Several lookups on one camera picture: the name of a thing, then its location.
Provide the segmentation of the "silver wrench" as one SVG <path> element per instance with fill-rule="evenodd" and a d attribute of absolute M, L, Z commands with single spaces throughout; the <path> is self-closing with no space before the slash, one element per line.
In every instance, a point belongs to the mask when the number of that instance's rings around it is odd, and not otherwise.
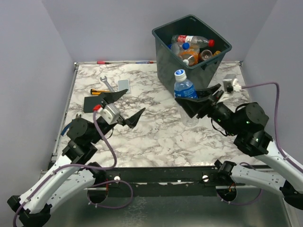
<path fill-rule="evenodd" d="M 110 83 L 108 82 L 106 76 L 100 77 L 100 81 L 103 82 L 103 83 L 106 85 L 106 87 L 108 88 L 108 90 L 109 90 L 110 92 L 115 92 L 115 90 L 112 88 L 112 86 L 111 86 Z"/>

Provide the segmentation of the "dark green plastic bin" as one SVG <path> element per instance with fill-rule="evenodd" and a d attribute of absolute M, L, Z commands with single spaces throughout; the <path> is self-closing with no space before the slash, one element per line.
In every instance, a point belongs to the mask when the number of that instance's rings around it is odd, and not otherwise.
<path fill-rule="evenodd" d="M 176 70 L 183 69 L 196 89 L 206 88 L 232 45 L 194 15 L 152 30 L 160 82 L 174 92 Z"/>

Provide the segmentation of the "white grey power bank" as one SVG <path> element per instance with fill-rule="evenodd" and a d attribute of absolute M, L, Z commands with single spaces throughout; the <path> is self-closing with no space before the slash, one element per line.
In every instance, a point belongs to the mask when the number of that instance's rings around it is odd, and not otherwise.
<path fill-rule="evenodd" d="M 127 90 L 126 94 L 130 94 L 130 84 L 128 79 L 119 80 L 117 85 L 118 91 Z"/>

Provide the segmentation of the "orange juice bottle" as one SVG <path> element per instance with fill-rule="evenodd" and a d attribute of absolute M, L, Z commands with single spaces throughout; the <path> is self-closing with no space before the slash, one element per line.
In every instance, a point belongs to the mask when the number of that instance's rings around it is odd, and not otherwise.
<path fill-rule="evenodd" d="M 220 51 L 216 51 L 216 52 L 213 53 L 213 56 L 217 56 L 217 55 L 219 55 L 220 53 L 221 53 Z"/>

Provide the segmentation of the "yellow utility knife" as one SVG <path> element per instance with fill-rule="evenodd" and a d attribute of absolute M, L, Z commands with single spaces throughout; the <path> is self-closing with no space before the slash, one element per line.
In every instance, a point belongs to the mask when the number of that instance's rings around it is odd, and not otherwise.
<path fill-rule="evenodd" d="M 108 93 L 108 92 L 109 92 L 108 90 L 95 90 L 95 89 L 90 90 L 90 94 L 93 96 L 98 96 L 102 93 Z"/>

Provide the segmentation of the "red label water bottle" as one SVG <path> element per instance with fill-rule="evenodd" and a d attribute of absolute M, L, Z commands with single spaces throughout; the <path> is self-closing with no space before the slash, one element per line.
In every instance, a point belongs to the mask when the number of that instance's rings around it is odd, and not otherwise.
<path fill-rule="evenodd" d="M 191 43 L 199 46 L 200 48 L 214 47 L 215 45 L 215 41 L 213 39 L 206 39 L 203 36 L 194 35 L 174 35 L 171 38 L 171 42 Z"/>

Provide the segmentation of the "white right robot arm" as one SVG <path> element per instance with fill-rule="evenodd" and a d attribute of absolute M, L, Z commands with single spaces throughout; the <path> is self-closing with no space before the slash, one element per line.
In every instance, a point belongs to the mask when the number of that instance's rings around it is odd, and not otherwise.
<path fill-rule="evenodd" d="M 303 166 L 279 146 L 278 140 L 265 132 L 269 117 L 257 103 L 240 105 L 233 112 L 222 101 L 220 84 L 197 91 L 198 98 L 176 95 L 176 102 L 191 118 L 209 117 L 220 125 L 226 136 L 234 136 L 234 144 L 245 155 L 267 164 L 275 173 L 249 169 L 234 162 L 215 162 L 218 181 L 223 185 L 252 185 L 284 198 L 285 202 L 303 208 Z"/>

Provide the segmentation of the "pepsi bottle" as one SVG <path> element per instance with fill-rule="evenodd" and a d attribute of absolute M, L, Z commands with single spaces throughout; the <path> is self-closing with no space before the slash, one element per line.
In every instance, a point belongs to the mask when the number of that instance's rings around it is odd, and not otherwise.
<path fill-rule="evenodd" d="M 173 44 L 169 44 L 170 50 L 175 54 L 179 55 L 183 51 L 187 50 L 190 47 L 190 43 L 182 43 L 182 42 L 175 42 Z"/>

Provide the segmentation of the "red screwdriver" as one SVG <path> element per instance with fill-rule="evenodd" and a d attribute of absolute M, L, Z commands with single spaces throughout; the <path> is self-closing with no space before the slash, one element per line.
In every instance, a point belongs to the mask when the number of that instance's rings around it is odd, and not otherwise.
<path fill-rule="evenodd" d="M 111 63 L 107 62 L 107 61 L 97 61 L 97 64 L 99 64 L 99 65 L 106 65 L 106 64 L 111 64 Z"/>

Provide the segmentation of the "black flat box left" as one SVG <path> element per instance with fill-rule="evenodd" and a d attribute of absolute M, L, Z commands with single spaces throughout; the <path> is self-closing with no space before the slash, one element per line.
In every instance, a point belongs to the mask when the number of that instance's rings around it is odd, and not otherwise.
<path fill-rule="evenodd" d="M 100 96 L 87 96 L 84 98 L 83 112 L 93 113 L 96 106 L 101 106 L 102 98 Z"/>

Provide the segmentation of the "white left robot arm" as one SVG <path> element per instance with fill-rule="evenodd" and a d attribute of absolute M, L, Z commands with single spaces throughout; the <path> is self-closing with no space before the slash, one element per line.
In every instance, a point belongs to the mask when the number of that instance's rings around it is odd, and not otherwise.
<path fill-rule="evenodd" d="M 143 108 L 128 119 L 121 115 L 114 103 L 127 92 L 124 89 L 100 94 L 92 108 L 92 122 L 82 117 L 71 121 L 67 132 L 70 140 L 53 166 L 28 191 L 8 199 L 8 205 L 15 212 L 13 226 L 20 220 L 25 227 L 42 227 L 52 212 L 74 194 L 86 187 L 106 184 L 105 172 L 116 167 L 117 157 L 105 135 L 118 124 L 134 128 L 145 111 Z M 111 166 L 89 162 L 100 140 L 113 156 Z"/>

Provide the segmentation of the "blue handled pliers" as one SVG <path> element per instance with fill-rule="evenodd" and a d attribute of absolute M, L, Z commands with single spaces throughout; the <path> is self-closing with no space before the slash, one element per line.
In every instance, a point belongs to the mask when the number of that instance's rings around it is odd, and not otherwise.
<path fill-rule="evenodd" d="M 80 118 L 81 116 L 82 116 L 82 114 L 76 114 L 75 119 Z M 63 128 L 63 130 L 62 130 L 61 133 L 60 133 L 60 136 L 63 136 L 63 135 L 67 132 L 67 130 L 68 130 L 68 129 L 70 128 L 70 126 L 71 126 L 71 123 L 72 123 L 72 122 L 68 123 L 68 124 Z"/>

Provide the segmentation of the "large orange label bottle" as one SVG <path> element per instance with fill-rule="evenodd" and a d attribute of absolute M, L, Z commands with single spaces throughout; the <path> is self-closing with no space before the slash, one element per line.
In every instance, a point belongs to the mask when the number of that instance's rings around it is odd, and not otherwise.
<path fill-rule="evenodd" d="M 189 67 L 198 64 L 199 62 L 199 49 L 188 49 L 180 53 L 179 58 Z"/>

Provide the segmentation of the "red cap bottle small label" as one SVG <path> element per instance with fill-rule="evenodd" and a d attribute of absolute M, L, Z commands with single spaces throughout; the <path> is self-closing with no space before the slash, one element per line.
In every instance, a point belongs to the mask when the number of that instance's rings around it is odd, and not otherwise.
<path fill-rule="evenodd" d="M 213 57 L 213 53 L 208 49 L 201 51 L 199 54 L 200 61 L 206 61 L 211 59 L 212 57 Z"/>

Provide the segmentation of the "blue label bottle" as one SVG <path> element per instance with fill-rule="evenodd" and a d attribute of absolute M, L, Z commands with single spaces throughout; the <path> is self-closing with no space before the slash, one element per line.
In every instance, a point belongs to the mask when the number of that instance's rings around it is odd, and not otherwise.
<path fill-rule="evenodd" d="M 196 90 L 193 83 L 187 78 L 184 69 L 179 69 L 174 73 L 176 82 L 174 84 L 174 97 L 197 98 Z M 187 127 L 194 127 L 198 124 L 197 118 L 190 118 L 184 109 L 179 105 L 182 123 Z"/>

